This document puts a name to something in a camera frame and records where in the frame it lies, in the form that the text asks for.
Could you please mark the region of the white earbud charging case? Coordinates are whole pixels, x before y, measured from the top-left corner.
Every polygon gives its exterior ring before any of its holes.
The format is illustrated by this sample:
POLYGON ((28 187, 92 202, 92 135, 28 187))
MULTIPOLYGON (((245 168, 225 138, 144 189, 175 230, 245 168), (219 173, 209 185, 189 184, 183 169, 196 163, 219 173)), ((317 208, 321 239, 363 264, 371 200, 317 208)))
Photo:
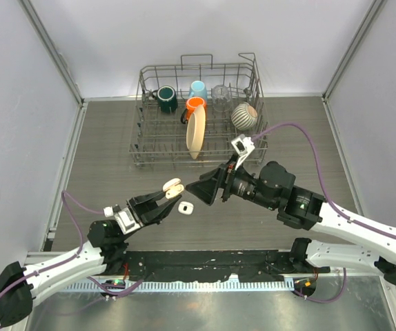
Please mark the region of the white earbud charging case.
POLYGON ((181 201, 178 205, 178 212, 183 215, 191 215, 194 210, 194 205, 191 202, 181 201))

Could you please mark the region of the beige earbud charging case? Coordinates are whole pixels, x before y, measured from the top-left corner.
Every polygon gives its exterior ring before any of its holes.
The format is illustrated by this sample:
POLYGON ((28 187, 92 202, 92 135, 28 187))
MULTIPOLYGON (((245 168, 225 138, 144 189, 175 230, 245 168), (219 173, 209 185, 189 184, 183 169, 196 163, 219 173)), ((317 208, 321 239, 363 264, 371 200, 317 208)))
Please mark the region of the beige earbud charging case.
POLYGON ((165 198, 170 200, 177 197, 184 191, 184 185, 181 183, 180 178, 174 178, 164 183, 163 191, 165 193, 165 198))

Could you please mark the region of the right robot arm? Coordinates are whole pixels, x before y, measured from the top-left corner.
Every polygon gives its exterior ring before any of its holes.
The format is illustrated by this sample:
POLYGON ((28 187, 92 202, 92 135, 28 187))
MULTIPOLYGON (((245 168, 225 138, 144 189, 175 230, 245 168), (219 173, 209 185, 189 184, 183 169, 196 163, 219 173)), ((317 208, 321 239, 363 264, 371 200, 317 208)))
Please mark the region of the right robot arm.
POLYGON ((207 205, 214 203, 218 192, 222 201, 237 196, 277 211, 277 219, 290 228, 347 241, 346 245, 333 245, 295 239, 288 262, 296 272, 311 266, 337 266, 381 274, 396 285, 396 227, 355 214, 321 194, 296 186, 295 176, 276 161, 268 162, 257 177, 229 161, 189 183, 186 190, 207 205))

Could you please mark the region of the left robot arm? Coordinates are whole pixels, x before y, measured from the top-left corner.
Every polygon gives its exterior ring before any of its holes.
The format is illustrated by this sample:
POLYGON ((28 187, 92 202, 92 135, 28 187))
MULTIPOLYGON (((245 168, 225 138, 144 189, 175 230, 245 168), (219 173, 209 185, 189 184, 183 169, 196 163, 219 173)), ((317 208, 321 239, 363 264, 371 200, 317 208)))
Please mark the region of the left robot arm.
POLYGON ((172 189, 140 195, 119 205, 105 207, 103 221, 79 235, 73 250, 40 263, 8 264, 0 274, 0 329, 26 318, 37 305, 76 280, 104 272, 119 274, 124 266, 126 239, 139 230, 161 223, 181 199, 172 189))

